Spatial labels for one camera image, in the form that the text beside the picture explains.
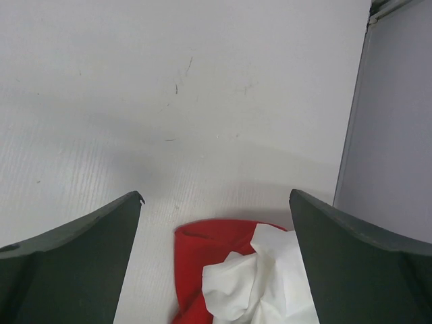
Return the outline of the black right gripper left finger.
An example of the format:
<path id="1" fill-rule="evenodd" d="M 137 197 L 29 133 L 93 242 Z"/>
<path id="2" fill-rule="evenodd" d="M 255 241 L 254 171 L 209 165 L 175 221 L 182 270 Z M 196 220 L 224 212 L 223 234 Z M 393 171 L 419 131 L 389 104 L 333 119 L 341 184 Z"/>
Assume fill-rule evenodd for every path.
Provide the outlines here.
<path id="1" fill-rule="evenodd" d="M 2 323 L 112 323 L 144 199 L 137 191 L 1 248 Z"/>

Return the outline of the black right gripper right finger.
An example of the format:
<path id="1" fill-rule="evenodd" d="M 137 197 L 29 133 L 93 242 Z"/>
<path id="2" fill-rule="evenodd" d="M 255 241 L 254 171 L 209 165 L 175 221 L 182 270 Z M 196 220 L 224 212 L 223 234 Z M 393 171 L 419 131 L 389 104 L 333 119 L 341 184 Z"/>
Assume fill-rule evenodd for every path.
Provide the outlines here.
<path id="1" fill-rule="evenodd" d="M 293 189 L 290 209 L 320 323 L 430 323 L 431 244 Z"/>

